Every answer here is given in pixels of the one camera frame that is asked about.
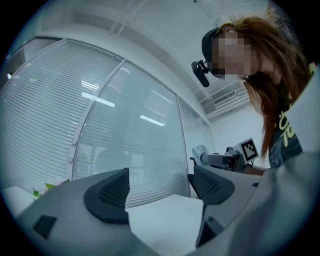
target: desk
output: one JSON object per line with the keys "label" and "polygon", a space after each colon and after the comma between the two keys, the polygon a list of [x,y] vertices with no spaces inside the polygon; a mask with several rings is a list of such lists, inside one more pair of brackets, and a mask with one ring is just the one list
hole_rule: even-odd
{"label": "desk", "polygon": [[203,202],[181,195],[127,208],[130,228],[161,256],[182,256],[196,249]]}

